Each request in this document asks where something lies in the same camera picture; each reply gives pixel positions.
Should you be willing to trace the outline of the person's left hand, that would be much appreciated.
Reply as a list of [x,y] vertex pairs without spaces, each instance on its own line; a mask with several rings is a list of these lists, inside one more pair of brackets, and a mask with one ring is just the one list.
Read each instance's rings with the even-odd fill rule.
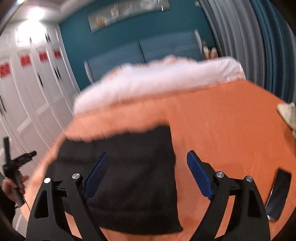
[[22,176],[21,177],[21,184],[18,186],[16,185],[13,180],[9,179],[9,178],[5,178],[3,181],[2,181],[2,184],[1,184],[1,189],[2,191],[4,192],[4,194],[13,202],[16,201],[15,199],[15,195],[13,193],[13,190],[15,189],[19,189],[20,193],[22,195],[25,194],[25,186],[24,186],[24,183],[29,179],[29,176],[28,175],[25,175],[25,176]]

